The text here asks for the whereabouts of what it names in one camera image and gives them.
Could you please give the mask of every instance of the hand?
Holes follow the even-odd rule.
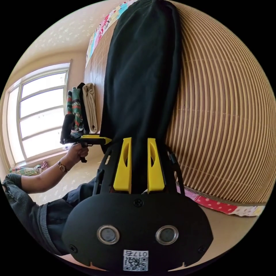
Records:
[[[60,163],[66,167],[67,170],[72,169],[81,159],[88,155],[88,147],[82,147],[81,144],[71,146],[67,154],[60,160]]]

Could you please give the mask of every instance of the bed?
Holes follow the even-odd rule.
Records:
[[[120,15],[136,1],[111,11],[89,42],[84,81],[95,85],[98,126],[110,40]],[[173,3],[181,17],[183,66],[166,142],[181,166],[185,194],[225,214],[258,216],[276,179],[272,88],[231,31],[192,7]]]

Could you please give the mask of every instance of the qr code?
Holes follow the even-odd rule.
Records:
[[[124,271],[148,271],[148,251],[124,250]]]

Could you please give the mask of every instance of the window frame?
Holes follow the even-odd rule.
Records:
[[[11,145],[10,145],[10,141],[9,141],[8,123],[7,123],[8,120],[6,119],[6,130],[7,130],[6,133],[7,133],[7,138],[8,138],[8,141],[9,141],[8,144],[9,144],[9,151],[10,151],[9,155],[12,157],[12,161],[13,161],[13,164],[14,164],[15,167],[19,166],[21,164],[27,164],[27,163],[33,162],[34,160],[43,159],[43,158],[45,158],[46,156],[49,156],[49,155],[53,155],[53,154],[57,154],[57,153],[62,153],[64,151],[66,151],[66,149],[62,148],[62,146],[61,146],[59,149],[54,149],[54,150],[51,150],[51,151],[46,151],[46,152],[43,152],[41,154],[37,154],[35,156],[32,156],[32,157],[28,158],[26,156],[26,153],[25,153],[25,150],[24,150],[24,147],[23,147],[23,141],[24,140],[27,140],[27,139],[29,139],[31,137],[35,137],[35,136],[43,134],[43,133],[47,133],[49,131],[61,129],[62,125],[58,126],[58,127],[53,127],[53,128],[50,128],[50,129],[47,129],[47,130],[44,130],[44,131],[40,131],[40,132],[34,133],[34,134],[29,135],[29,136],[24,137],[24,138],[22,138],[21,127],[20,127],[20,122],[21,121],[23,121],[23,120],[25,120],[25,119],[27,119],[29,117],[32,117],[34,115],[46,112],[46,111],[51,111],[51,110],[55,110],[55,109],[58,109],[58,108],[63,108],[64,115],[66,115],[66,102],[67,102],[67,94],[68,94],[67,87],[68,87],[68,81],[69,81],[69,77],[68,76],[69,76],[69,73],[70,73],[71,62],[64,63],[64,65],[67,65],[67,66],[64,66],[64,67],[59,66],[58,69],[50,69],[50,67],[52,67],[52,66],[46,67],[46,68],[48,68],[47,70],[45,70],[43,72],[39,72],[39,73],[34,74],[34,75],[30,76],[30,77],[27,77],[25,79],[20,80],[19,83],[17,83],[16,85],[13,85],[7,91],[7,94],[8,94],[7,95],[7,105],[6,105],[6,111],[5,111],[6,112],[6,118],[7,118],[7,112],[8,112],[8,108],[7,107],[8,107],[8,104],[9,104],[10,93],[12,91],[14,91],[15,89],[19,88],[18,95],[17,95],[17,103],[16,103],[16,127],[17,127],[17,134],[18,134],[19,144],[20,144],[20,147],[21,147],[21,150],[22,150],[22,154],[23,154],[23,157],[24,157],[24,160],[21,160],[19,162],[15,162],[15,159],[14,159],[14,156],[13,156],[13,152],[11,150]],[[47,88],[47,89],[43,89],[43,90],[37,91],[35,93],[32,93],[32,94],[30,94],[30,95],[25,96],[25,97],[22,98],[22,90],[23,90],[23,86],[25,84],[27,84],[29,82],[32,82],[32,81],[35,81],[37,79],[46,77],[46,76],[51,76],[51,75],[55,75],[55,74],[62,74],[62,73],[65,73],[65,82],[64,82],[65,84],[64,85],[56,86],[56,87],[50,87],[50,88]],[[56,89],[63,89],[63,105],[61,105],[61,106],[55,106],[55,107],[48,108],[48,109],[45,109],[45,110],[40,110],[40,111],[37,111],[35,113],[29,114],[27,116],[24,116],[24,117],[20,118],[20,103],[23,100],[26,100],[26,99],[31,98],[33,96],[42,94],[44,92],[56,90]]]

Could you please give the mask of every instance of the person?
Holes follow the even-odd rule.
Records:
[[[69,254],[61,236],[72,209],[82,200],[92,196],[95,178],[71,190],[63,198],[40,206],[29,194],[44,193],[55,187],[81,157],[88,155],[88,151],[87,146],[82,148],[81,144],[73,145],[59,162],[40,175],[10,173],[1,183],[11,208],[35,241],[48,252],[81,266],[84,265],[75,261]]]

